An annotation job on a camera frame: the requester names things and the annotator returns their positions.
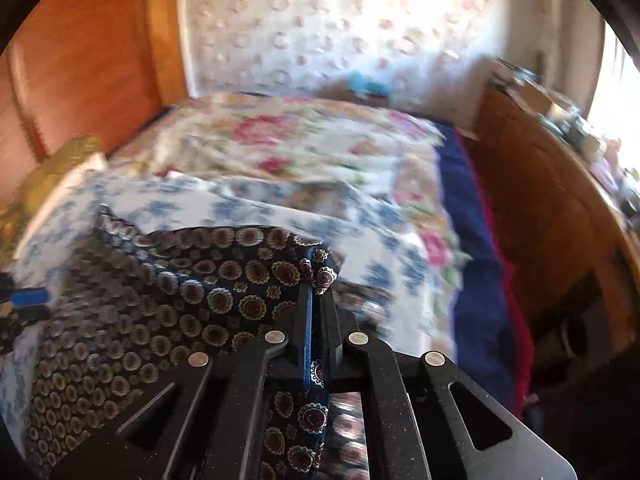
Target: bed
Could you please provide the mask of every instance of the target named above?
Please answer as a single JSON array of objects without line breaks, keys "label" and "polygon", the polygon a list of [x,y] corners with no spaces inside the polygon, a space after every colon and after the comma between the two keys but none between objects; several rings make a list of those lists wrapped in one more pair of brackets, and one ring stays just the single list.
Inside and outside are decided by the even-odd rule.
[{"label": "bed", "polygon": [[[521,408],[527,365],[504,262],[451,126],[345,102],[214,94],[168,110],[108,165],[95,145],[86,151],[16,247],[21,285],[46,284],[56,297],[74,234],[100,203],[143,232],[279,225],[346,256],[335,297],[367,330],[405,353],[440,350],[514,413]],[[4,364],[0,413],[18,448],[46,465],[21,437],[39,331],[26,329]],[[359,410],[355,396],[332,402],[326,448],[338,460],[324,474],[344,473],[334,426]],[[351,468],[366,471],[358,461]]]}]

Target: pink trim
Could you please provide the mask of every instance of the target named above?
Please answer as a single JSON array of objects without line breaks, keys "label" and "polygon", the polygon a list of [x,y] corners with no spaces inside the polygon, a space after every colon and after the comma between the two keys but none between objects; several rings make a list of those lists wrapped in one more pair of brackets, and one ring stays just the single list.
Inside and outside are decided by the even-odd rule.
[{"label": "pink trim", "polygon": [[511,322],[511,329],[514,335],[514,344],[516,351],[516,371],[513,378],[513,415],[520,418],[522,416],[522,410],[524,408],[524,402],[527,394],[529,393],[529,383],[531,380],[531,367],[533,366],[533,339],[531,338],[531,332],[529,331],[529,325],[527,320],[522,314],[520,305],[513,290],[513,277],[515,274],[515,267],[511,262],[502,255],[502,251],[495,241],[494,235],[494,216],[491,212],[491,207],[484,195],[480,181],[474,165],[466,154],[464,144],[462,143],[462,136],[456,129],[456,140],[462,148],[462,153],[466,158],[469,168],[471,169],[472,176],[478,188],[478,195],[480,197],[480,203],[484,211],[484,218],[489,226],[491,233],[492,243],[494,245],[495,253],[500,258],[504,272],[502,274],[502,290],[504,291],[504,297],[507,302],[507,309],[509,314],[509,320]]}]

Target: wallpaper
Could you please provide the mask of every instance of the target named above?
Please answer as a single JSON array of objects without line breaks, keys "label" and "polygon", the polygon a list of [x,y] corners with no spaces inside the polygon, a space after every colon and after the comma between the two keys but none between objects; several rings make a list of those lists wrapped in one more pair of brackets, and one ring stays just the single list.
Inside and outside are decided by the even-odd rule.
[{"label": "wallpaper", "polygon": [[178,0],[190,94],[344,96],[360,72],[421,108],[464,61],[490,0]]}]

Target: silver screw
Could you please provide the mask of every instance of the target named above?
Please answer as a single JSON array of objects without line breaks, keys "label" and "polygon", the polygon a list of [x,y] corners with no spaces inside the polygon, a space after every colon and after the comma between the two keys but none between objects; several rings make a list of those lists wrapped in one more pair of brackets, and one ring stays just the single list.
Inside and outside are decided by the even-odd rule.
[{"label": "silver screw", "polygon": [[189,356],[189,364],[193,367],[204,366],[209,362],[209,356],[204,352],[194,352]]},{"label": "silver screw", "polygon": [[284,334],[280,330],[271,330],[271,332],[267,332],[264,338],[267,343],[275,345],[284,341]]},{"label": "silver screw", "polygon": [[444,364],[444,355],[440,352],[429,352],[424,356],[424,360],[431,366],[442,366]]},{"label": "silver screw", "polygon": [[354,345],[366,345],[369,342],[369,336],[364,332],[351,332],[349,342]]}]

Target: navy blue fabric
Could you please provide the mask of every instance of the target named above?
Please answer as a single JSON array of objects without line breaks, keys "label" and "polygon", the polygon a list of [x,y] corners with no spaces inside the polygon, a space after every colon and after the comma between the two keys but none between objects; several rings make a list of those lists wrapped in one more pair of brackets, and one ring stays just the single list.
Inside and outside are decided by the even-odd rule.
[{"label": "navy blue fabric", "polygon": [[516,351],[502,288],[502,263],[494,249],[478,185],[455,130],[438,124],[446,136],[440,153],[444,205],[473,260],[463,273],[454,311],[458,365],[507,409],[514,396]]}]

